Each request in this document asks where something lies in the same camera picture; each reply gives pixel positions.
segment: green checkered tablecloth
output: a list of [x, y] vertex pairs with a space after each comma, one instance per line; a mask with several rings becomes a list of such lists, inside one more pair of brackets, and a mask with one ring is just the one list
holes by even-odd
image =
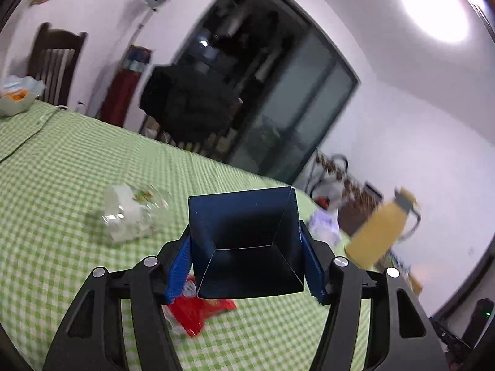
[[[95, 266], [127, 269], [179, 238], [188, 222], [188, 196], [281, 185], [93, 118], [54, 110], [36, 102], [28, 112], [0, 119], [0, 322], [35, 370], [41, 370], [89, 272]], [[100, 219], [102, 193], [109, 183], [123, 182], [152, 183], [172, 193], [172, 216], [159, 235], [110, 244]], [[300, 216], [307, 219], [315, 205], [300, 191], [297, 198]], [[342, 247], [335, 251], [343, 254]], [[303, 293], [236, 304], [237, 311], [209, 319], [199, 336], [174, 335], [184, 369], [309, 368], [329, 307], [320, 306], [307, 287]], [[129, 368], [137, 370], [128, 302], [123, 323]], [[356, 371], [363, 366], [368, 325], [369, 303], [363, 301]]]

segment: dark brown chair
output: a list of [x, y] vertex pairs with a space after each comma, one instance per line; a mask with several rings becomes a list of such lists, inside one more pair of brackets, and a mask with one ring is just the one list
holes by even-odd
[[28, 75], [42, 80], [46, 89], [40, 99], [54, 106], [66, 106], [70, 85], [87, 33], [73, 34], [50, 29], [42, 23], [29, 58]]

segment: blue gripper pad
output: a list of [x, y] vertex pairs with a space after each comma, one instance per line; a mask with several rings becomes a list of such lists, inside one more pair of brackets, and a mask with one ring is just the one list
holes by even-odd
[[171, 304], [182, 293], [191, 265], [191, 236], [188, 235], [182, 242], [168, 271], [167, 290], [165, 290], [167, 304]]
[[301, 228], [301, 241], [303, 242], [304, 251], [304, 277], [306, 278], [306, 282], [308, 283], [311, 295], [313, 297], [316, 297], [318, 302], [321, 304], [327, 294], [324, 288], [325, 282], [323, 269], [320, 265], [320, 262], [316, 258], [313, 249], [311, 248], [304, 229], [306, 228]]

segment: red snack wrapper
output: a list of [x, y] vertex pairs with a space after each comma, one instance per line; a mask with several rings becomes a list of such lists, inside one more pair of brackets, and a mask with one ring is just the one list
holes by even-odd
[[162, 306], [162, 309], [175, 333], [187, 333], [193, 337], [201, 332], [206, 319], [222, 311], [232, 311], [237, 307], [233, 300], [206, 300], [197, 297], [194, 276], [189, 275], [182, 294], [172, 304]]

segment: yellow kettle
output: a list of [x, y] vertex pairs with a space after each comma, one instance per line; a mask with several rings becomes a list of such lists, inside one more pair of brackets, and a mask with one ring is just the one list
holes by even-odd
[[[396, 241], [405, 240], [418, 228], [421, 215], [414, 204], [416, 198], [408, 190], [395, 190], [394, 201], [378, 207], [347, 245], [348, 258], [362, 269], [371, 269]], [[410, 212], [416, 215], [417, 222], [401, 236]]]

